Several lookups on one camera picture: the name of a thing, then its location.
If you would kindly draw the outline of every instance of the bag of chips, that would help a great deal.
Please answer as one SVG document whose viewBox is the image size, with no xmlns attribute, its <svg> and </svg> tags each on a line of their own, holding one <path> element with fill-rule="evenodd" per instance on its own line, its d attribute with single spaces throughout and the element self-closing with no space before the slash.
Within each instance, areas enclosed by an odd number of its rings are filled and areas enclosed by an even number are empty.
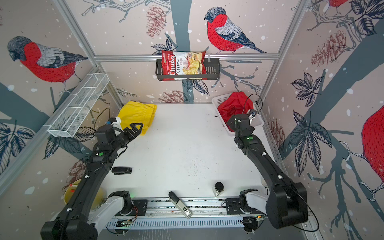
<svg viewBox="0 0 384 240">
<path fill-rule="evenodd" d="M 163 75 L 207 74 L 203 64 L 205 51 L 200 53 L 161 51 L 161 55 Z M 165 78 L 163 81 L 184 79 L 186 78 Z"/>
</svg>

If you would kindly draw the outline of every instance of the white table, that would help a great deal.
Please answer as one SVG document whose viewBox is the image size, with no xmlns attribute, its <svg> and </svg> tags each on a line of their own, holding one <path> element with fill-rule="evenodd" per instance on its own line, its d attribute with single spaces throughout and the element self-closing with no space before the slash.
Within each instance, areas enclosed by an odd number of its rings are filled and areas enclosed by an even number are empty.
<svg viewBox="0 0 384 240">
<path fill-rule="evenodd" d="M 273 155 L 262 127 L 254 133 Z M 214 197 L 213 185 L 224 184 L 220 197 L 237 197 L 241 190 L 261 188 L 261 175 L 237 148 L 212 104 L 159 104 L 152 126 L 137 137 L 113 165 L 132 174 L 106 176 L 108 194 L 128 190 L 131 197 Z"/>
</svg>

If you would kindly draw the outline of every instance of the white wire mesh basket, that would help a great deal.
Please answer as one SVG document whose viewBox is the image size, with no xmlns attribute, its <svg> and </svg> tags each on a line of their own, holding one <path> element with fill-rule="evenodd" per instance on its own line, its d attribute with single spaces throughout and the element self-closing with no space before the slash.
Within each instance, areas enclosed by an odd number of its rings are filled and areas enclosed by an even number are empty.
<svg viewBox="0 0 384 240">
<path fill-rule="evenodd" d="M 228 93 L 228 94 L 224 94 L 224 95 L 220 95 L 220 96 L 217 96 L 217 97 L 215 97 L 215 98 L 212 98 L 212 104 L 215 106 L 215 108 L 216 108 L 216 113 L 217 113 L 218 117 L 220 118 L 220 120 L 221 120 L 223 126 L 225 127 L 225 130 L 227 131 L 228 135 L 233 137 L 233 136 L 235 136 L 235 133 L 234 133 L 234 132 L 231 132 L 231 131 L 228 129 L 227 124 L 224 122 L 223 118 L 221 117 L 221 115 L 220 115 L 220 113 L 218 112 L 218 109 L 217 109 L 217 107 L 219 107 L 220 104 L 222 104 L 223 102 L 225 102 L 225 101 L 229 98 L 229 96 L 230 96 L 231 94 L 232 94 L 232 93 Z M 256 104 L 255 104 L 255 102 L 253 103 L 253 109 L 257 109 L 257 108 L 256 108 Z M 263 121 L 261 115 L 260 115 L 260 114 L 257 114 L 257 115 L 252 119 L 250 125 L 253 126 L 253 127 L 261 127 L 261 126 L 263 126 L 263 125 L 264 125 L 264 121 Z"/>
<path fill-rule="evenodd" d="M 104 73 L 89 74 L 87 77 L 87 82 L 77 93 L 71 94 L 75 95 L 74 98 L 48 129 L 54 137 L 73 137 L 109 83 Z"/>
</svg>

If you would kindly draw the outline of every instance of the yellow bucket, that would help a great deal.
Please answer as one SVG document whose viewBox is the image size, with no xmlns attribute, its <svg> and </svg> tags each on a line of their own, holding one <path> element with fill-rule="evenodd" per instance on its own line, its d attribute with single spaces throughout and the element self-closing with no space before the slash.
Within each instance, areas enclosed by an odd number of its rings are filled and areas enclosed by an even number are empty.
<svg viewBox="0 0 384 240">
<path fill-rule="evenodd" d="M 76 190 L 77 185 L 79 185 L 80 181 L 81 179 L 75 181 L 74 183 L 72 183 L 72 185 L 74 186 L 69 186 L 65 191 L 64 193 L 65 204 L 67 204 L 70 201 L 71 197 L 73 196 L 74 191 L 72 192 L 71 190 Z M 95 200 L 92 203 L 91 211 L 97 210 L 99 207 L 101 207 L 101 205 L 105 203 L 106 200 L 107 200 L 107 191 L 105 191 L 103 188 L 100 187 L 99 190 L 97 191 Z"/>
</svg>

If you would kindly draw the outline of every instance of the yellow cloth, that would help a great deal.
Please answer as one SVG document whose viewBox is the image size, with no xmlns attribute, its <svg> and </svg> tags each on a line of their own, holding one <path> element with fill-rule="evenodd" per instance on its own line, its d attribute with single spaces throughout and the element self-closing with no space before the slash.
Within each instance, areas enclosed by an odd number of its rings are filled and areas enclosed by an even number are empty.
<svg viewBox="0 0 384 240">
<path fill-rule="evenodd" d="M 121 128 L 128 127 L 131 123 L 143 123 L 141 135 L 145 135 L 155 118 L 157 105 L 129 101 L 120 110 L 118 117 L 121 119 Z"/>
</svg>

